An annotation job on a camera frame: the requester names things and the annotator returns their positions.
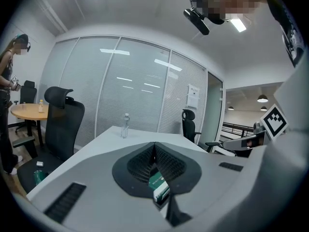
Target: tabletop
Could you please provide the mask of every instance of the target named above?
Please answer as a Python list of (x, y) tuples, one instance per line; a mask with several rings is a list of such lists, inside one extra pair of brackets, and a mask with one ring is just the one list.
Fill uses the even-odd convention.
[(104, 133), (88, 143), (85, 147), (80, 149), (76, 154), (67, 159), (65, 163), (55, 169), (39, 185), (37, 185), (30, 193), (27, 194), (27, 198), (31, 201), (45, 185), (56, 179), (58, 176), (62, 175), (65, 171), (69, 170), (79, 162), (96, 155), (104, 154), (131, 145), (138, 145), (147, 142), (162, 142), (170, 143), (180, 147), (186, 147), (188, 149), (197, 150), (207, 154), (206, 151), (180, 134), (158, 133), (129, 129), (127, 138), (123, 139), (120, 137), (120, 131), (120, 127), (110, 127)]
[(11, 114), (27, 120), (47, 120), (48, 105), (43, 105), (43, 113), (39, 113), (39, 104), (18, 104), (11, 108)]

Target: wooden floor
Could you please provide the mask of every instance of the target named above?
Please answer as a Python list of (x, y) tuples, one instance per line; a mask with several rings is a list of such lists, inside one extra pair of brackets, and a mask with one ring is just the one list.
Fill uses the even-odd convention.
[[(27, 137), (26, 127), (19, 129), (17, 134), (15, 133), (15, 129), (16, 128), (9, 128), (9, 136), (10, 136), (11, 143), (19, 138)], [(39, 143), (38, 131), (36, 127), (32, 127), (32, 133), (33, 133), (33, 136), (35, 137), (34, 144), (37, 146), (40, 143)], [(45, 142), (44, 132), (42, 132), (42, 138), (43, 138), (43, 142)], [(26, 148), (24, 146), (13, 148), (13, 153), (15, 155), (23, 157), (23, 160), (15, 166), (16, 168), (18, 168), (19, 166), (23, 165), (25, 162), (32, 159), (29, 153), (26, 151)], [(26, 192), (24, 191), (23, 187), (20, 185), (17, 175), (9, 175), (9, 174), (4, 173), (3, 178), (12, 192), (19, 193), (20, 195), (26, 197)]]

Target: black pants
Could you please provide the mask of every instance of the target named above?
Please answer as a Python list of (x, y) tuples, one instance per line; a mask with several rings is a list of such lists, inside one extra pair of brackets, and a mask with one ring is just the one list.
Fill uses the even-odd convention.
[(18, 162), (18, 157), (13, 154), (8, 128), (8, 103), (10, 94), (0, 90), (0, 153), (3, 169), (10, 173)]

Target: black pendant light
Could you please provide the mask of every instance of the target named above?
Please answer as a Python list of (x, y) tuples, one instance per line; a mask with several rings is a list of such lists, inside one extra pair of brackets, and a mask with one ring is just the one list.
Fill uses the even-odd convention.
[(258, 102), (268, 102), (268, 98), (266, 95), (260, 95), (259, 98), (257, 98)]

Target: long hair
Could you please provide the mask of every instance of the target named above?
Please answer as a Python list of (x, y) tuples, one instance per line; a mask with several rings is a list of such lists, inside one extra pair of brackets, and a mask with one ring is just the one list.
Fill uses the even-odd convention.
[(18, 43), (23, 43), (23, 44), (28, 44), (28, 35), (26, 34), (22, 34), (22, 35), (16, 35), (7, 45), (7, 47), (5, 48), (5, 50), (1, 53), (0, 55), (0, 61), (3, 58), (4, 54), (13, 48), (14, 44), (18, 42)]

